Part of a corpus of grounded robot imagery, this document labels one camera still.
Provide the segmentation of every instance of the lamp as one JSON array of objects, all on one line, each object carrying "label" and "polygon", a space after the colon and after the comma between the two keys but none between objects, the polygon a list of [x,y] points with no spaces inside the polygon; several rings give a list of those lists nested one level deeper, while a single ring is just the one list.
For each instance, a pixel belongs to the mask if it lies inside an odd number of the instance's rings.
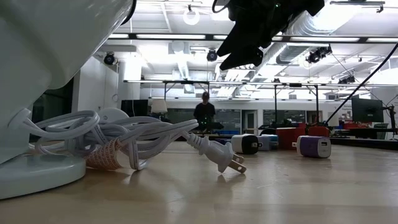
[{"label": "lamp", "polygon": [[153,99],[152,108],[150,112],[157,114],[166,113],[167,112],[166,101],[164,99]]}]

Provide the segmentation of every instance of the table surface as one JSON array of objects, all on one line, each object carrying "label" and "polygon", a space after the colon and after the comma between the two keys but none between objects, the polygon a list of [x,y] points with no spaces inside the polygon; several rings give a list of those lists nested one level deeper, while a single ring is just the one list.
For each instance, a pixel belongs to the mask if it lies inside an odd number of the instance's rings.
[{"label": "table surface", "polygon": [[397,223],[394,151],[333,146],[330,159],[245,158],[245,174],[220,175],[174,142],[140,172],[88,169],[72,184],[2,200],[0,223]]}]

